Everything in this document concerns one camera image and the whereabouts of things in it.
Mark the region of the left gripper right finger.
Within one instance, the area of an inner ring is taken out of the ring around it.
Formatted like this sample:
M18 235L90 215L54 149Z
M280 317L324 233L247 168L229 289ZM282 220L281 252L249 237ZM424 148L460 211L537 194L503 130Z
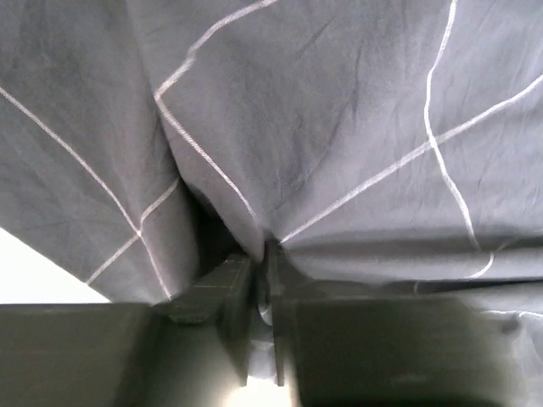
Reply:
M266 243L265 278L271 312L277 383L327 385L327 299L276 241Z

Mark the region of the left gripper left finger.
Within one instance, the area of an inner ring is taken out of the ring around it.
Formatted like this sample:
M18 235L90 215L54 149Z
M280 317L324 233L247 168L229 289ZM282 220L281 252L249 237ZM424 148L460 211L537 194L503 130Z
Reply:
M150 383L246 382L253 262L232 255L186 292L151 308L158 336Z

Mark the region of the dark grey checked pillowcase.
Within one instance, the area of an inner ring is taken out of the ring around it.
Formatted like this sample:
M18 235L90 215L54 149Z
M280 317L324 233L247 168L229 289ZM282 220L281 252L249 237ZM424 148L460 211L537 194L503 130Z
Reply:
M112 301L234 243L481 295L542 388L539 1L4 1L1 227Z

